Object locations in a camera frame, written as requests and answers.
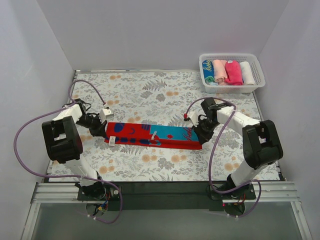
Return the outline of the pink red towel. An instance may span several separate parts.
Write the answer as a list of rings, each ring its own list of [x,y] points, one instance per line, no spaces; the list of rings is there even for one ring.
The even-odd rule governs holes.
[[[229,60],[225,63],[224,67],[227,73],[227,78],[225,79],[225,81],[229,85],[242,86],[243,78],[242,78],[242,70],[239,62],[234,60]]]

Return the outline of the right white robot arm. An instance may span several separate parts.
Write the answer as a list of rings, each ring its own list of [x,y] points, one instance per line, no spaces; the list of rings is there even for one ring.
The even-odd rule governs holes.
[[[184,119],[192,122],[192,130],[201,145],[211,140],[218,125],[223,129],[230,128],[242,137],[244,160],[227,177],[226,182],[220,187],[215,187],[211,179],[212,174],[208,173],[209,185],[213,192],[237,199],[245,192],[244,186],[255,181],[256,175],[283,157],[284,152],[276,126],[271,120],[261,121],[238,112],[233,103],[223,99],[217,103],[216,97],[202,97],[199,101],[203,114],[199,115],[188,109]]]

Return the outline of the red blue towel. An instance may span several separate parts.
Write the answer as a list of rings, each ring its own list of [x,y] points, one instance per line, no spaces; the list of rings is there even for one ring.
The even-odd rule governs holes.
[[[104,142],[167,149],[201,150],[198,136],[190,127],[109,122]]]

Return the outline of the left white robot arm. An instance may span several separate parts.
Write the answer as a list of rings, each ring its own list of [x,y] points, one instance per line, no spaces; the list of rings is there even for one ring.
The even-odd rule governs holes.
[[[86,102],[80,98],[66,104],[51,121],[42,123],[42,132],[47,154],[52,161],[68,167],[80,180],[77,187],[85,196],[101,200],[107,190],[102,177],[82,156],[83,143],[77,125],[89,130],[92,137],[106,137],[107,118],[113,112],[106,102],[99,113],[88,113]]]

